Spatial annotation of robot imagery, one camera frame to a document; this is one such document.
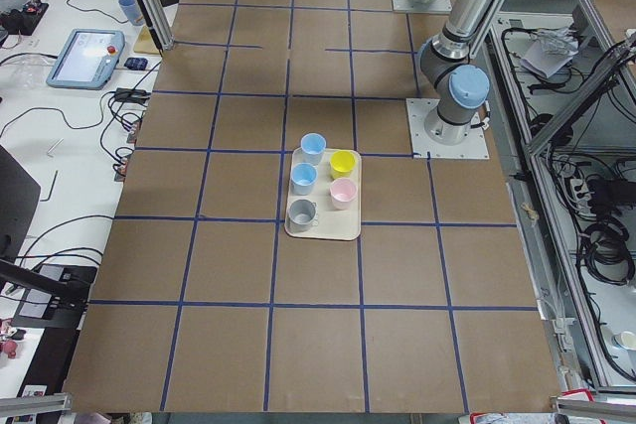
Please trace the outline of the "pink plastic cup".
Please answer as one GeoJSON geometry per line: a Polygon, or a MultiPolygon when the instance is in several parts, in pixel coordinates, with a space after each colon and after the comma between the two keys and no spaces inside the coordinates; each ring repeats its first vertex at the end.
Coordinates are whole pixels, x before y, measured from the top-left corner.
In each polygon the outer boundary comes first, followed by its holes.
{"type": "Polygon", "coordinates": [[[358,195],[358,187],[349,178],[338,178],[331,183],[329,192],[334,208],[343,211],[353,204],[358,195]]]}

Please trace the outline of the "black monitor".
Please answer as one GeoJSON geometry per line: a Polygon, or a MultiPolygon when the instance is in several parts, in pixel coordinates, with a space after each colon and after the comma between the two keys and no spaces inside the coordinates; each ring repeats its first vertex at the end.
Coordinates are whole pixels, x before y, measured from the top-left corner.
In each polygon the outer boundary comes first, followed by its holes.
{"type": "Polygon", "coordinates": [[[1,257],[14,261],[35,215],[41,187],[4,147],[0,177],[1,257]]]}

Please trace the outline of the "blue cup on desk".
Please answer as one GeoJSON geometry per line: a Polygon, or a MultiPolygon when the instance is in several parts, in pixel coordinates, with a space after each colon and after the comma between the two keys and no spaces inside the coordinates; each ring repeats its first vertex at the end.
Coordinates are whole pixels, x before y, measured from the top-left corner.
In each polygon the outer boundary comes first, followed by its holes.
{"type": "Polygon", "coordinates": [[[136,0],[118,0],[118,5],[131,25],[140,26],[144,23],[143,15],[136,0]]]}

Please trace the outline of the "near light blue cup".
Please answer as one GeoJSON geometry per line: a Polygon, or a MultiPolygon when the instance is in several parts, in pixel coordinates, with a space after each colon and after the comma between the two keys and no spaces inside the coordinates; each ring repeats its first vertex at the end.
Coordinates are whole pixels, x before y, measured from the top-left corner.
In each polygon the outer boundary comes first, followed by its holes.
{"type": "Polygon", "coordinates": [[[308,196],[317,181],[317,170],[310,163],[299,163],[291,169],[291,190],[294,195],[308,196]]]}

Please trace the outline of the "wooden cup stand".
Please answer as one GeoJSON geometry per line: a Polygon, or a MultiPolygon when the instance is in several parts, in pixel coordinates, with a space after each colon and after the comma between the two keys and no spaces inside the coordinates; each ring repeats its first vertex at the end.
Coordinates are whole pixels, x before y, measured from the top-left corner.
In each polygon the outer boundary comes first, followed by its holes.
{"type": "Polygon", "coordinates": [[[161,54],[161,43],[156,43],[153,33],[147,26],[143,26],[134,42],[132,51],[135,54],[158,56],[161,54]]]}

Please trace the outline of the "near blue teach pendant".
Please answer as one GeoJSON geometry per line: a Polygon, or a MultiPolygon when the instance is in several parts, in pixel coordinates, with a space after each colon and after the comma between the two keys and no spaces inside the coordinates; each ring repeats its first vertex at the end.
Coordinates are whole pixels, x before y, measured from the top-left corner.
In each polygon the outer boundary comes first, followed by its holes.
{"type": "Polygon", "coordinates": [[[118,30],[73,29],[47,79],[47,86],[102,89],[111,78],[125,38],[118,30]]]}

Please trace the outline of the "yellow plastic cup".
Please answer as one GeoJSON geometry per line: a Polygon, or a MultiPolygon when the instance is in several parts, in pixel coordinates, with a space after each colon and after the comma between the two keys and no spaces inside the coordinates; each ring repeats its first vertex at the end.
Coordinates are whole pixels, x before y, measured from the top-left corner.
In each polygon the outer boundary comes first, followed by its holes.
{"type": "Polygon", "coordinates": [[[356,167],[356,155],[349,150],[337,150],[332,154],[329,164],[333,180],[347,178],[356,167]]]}

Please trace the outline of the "far light blue cup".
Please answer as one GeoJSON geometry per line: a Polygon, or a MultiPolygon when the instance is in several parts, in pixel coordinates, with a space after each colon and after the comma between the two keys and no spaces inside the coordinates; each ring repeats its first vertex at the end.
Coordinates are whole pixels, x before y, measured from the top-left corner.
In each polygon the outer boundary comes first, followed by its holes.
{"type": "Polygon", "coordinates": [[[317,166],[326,149],[326,139],[319,133],[305,134],[300,141],[300,149],[303,160],[313,166],[317,166]]]}

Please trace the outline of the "crumpled white paper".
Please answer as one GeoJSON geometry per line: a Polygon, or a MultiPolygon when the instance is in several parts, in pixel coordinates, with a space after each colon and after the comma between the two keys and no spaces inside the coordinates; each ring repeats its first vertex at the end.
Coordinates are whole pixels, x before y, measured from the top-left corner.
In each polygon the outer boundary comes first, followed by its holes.
{"type": "Polygon", "coordinates": [[[536,29],[530,37],[534,42],[521,56],[520,66],[542,78],[552,77],[578,53],[578,39],[568,27],[536,29]]]}

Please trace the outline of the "light blue cup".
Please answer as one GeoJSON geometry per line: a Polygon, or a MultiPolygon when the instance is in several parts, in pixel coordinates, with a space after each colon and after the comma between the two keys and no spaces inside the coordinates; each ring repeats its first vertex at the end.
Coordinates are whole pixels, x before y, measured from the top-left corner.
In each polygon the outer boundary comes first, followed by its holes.
{"type": "Polygon", "coordinates": [[[303,160],[313,166],[317,166],[326,149],[326,139],[319,133],[305,134],[300,141],[300,149],[303,160]]]}
{"type": "Polygon", "coordinates": [[[317,170],[310,163],[299,163],[291,169],[291,190],[294,195],[308,196],[317,181],[317,170]]]}

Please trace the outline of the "grey plastic cup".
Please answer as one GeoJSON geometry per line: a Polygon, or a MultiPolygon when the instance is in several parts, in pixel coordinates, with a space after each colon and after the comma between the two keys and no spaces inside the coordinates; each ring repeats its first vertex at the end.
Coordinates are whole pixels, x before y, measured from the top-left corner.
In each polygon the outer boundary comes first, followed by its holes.
{"type": "Polygon", "coordinates": [[[299,199],[287,210],[287,231],[291,234],[305,232],[318,224],[318,212],[315,203],[299,199]]]}

